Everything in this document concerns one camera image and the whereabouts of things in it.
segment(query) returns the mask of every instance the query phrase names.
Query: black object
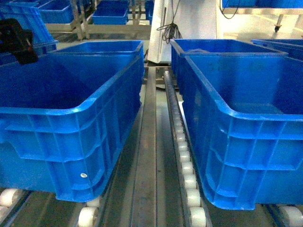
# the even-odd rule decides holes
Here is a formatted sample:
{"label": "black object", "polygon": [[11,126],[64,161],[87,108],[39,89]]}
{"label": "black object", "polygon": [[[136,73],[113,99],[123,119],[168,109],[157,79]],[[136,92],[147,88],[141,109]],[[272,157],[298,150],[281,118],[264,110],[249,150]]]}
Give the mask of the black object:
{"label": "black object", "polygon": [[21,65],[37,62],[33,41],[33,32],[23,30],[16,19],[0,20],[0,53],[13,54]]}

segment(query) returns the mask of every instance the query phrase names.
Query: blue bin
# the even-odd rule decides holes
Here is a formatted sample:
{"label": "blue bin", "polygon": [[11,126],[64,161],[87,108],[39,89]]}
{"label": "blue bin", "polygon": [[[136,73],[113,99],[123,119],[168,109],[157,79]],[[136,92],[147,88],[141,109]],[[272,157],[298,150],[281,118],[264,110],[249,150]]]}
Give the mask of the blue bin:
{"label": "blue bin", "polygon": [[96,25],[125,25],[128,20],[128,2],[103,0],[92,18]]}
{"label": "blue bin", "polygon": [[254,44],[273,48],[288,53],[291,58],[303,60],[303,40],[302,39],[266,39],[251,40]]}
{"label": "blue bin", "polygon": [[180,70],[187,55],[229,55],[229,56],[287,56],[287,53],[228,39],[175,39],[171,44],[171,68],[177,77],[180,93],[183,93],[183,78]]}
{"label": "blue bin", "polygon": [[143,42],[139,40],[85,42],[57,50],[56,53],[132,54],[143,56]]}
{"label": "blue bin", "polygon": [[215,206],[303,204],[303,61],[186,56],[183,108]]}
{"label": "blue bin", "polygon": [[0,19],[8,18],[15,18],[23,29],[32,30],[35,44],[53,41],[37,8],[0,4]]}
{"label": "blue bin", "polygon": [[40,7],[50,0],[13,0],[10,5],[26,6],[26,7]]}
{"label": "blue bin", "polygon": [[[44,55],[51,51],[56,50],[57,43],[58,43],[58,41],[54,40],[52,42],[34,44],[34,50],[38,56],[41,56],[41,55]],[[16,61],[17,61],[17,59],[15,58],[14,55],[12,55],[10,53],[0,53],[0,65],[5,65],[5,64],[16,62]]]}
{"label": "blue bin", "polygon": [[44,23],[47,24],[68,24],[74,20],[69,1],[53,0],[39,7]]}
{"label": "blue bin", "polygon": [[153,10],[150,10],[148,13],[148,19],[150,21],[150,25],[152,25],[152,15],[153,15]]}
{"label": "blue bin", "polygon": [[145,7],[145,16],[146,16],[146,19],[149,19],[149,16],[150,15],[152,16],[152,13],[150,14],[149,12],[151,10],[153,11],[153,8],[154,8],[153,0],[146,1],[144,7]]}
{"label": "blue bin", "polygon": [[254,7],[257,6],[258,0],[223,0],[222,6],[225,7]]}
{"label": "blue bin", "polygon": [[118,54],[0,66],[0,187],[99,196],[139,110],[143,73],[140,56]]}
{"label": "blue bin", "polygon": [[257,1],[257,6],[262,7],[262,8],[271,8],[272,2],[277,1],[277,0],[258,0]]}

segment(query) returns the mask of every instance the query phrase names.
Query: wheel caster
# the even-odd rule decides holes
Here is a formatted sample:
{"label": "wheel caster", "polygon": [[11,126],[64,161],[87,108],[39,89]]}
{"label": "wheel caster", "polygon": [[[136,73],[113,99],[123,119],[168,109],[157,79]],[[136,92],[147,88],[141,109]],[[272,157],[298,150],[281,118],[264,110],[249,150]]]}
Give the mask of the wheel caster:
{"label": "wheel caster", "polygon": [[302,227],[303,214],[297,207],[280,207],[283,220],[289,227]]}
{"label": "wheel caster", "polygon": [[201,198],[198,189],[187,189],[187,206],[188,207],[200,207]]}
{"label": "wheel caster", "polygon": [[97,198],[95,198],[95,199],[93,199],[91,201],[86,202],[86,206],[99,208],[100,207],[100,200],[101,200],[101,197],[98,196]]}
{"label": "wheel caster", "polygon": [[280,26],[275,26],[275,32],[278,32],[280,30]]}
{"label": "wheel caster", "polygon": [[78,227],[94,227],[98,215],[98,208],[96,207],[84,207],[82,208]]}
{"label": "wheel caster", "polygon": [[191,227],[206,227],[206,216],[205,211],[202,207],[191,207]]}
{"label": "wheel caster", "polygon": [[22,194],[21,189],[7,188],[0,195],[0,206],[10,207]]}

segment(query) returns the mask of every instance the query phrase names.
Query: cable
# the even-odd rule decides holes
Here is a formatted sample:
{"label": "cable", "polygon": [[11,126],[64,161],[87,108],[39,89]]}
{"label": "cable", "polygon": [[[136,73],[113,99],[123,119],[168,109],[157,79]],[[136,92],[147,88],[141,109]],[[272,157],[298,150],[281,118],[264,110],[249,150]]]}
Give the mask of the cable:
{"label": "cable", "polygon": [[174,3],[171,0],[171,10],[172,10],[172,22],[168,25],[163,25],[157,28],[157,31],[164,30],[162,33],[162,40],[169,44],[171,39],[182,39],[182,35],[179,31],[178,25],[174,23],[175,16],[179,8],[180,0],[178,1],[176,11],[174,12]]}
{"label": "cable", "polygon": [[228,1],[229,1],[229,0],[226,1],[226,4],[225,4],[224,8],[222,9],[222,6],[221,6],[222,0],[220,0],[219,9],[220,9],[222,15],[223,15],[226,19],[232,19],[232,18],[236,15],[236,13],[238,12],[238,9],[240,8],[240,1],[241,1],[241,0],[238,1],[238,6],[237,6],[237,8],[236,8],[236,11],[235,11],[234,14],[232,15],[232,17],[227,17],[227,16],[224,14],[224,10],[226,9],[226,6],[227,6],[227,4],[228,4]]}

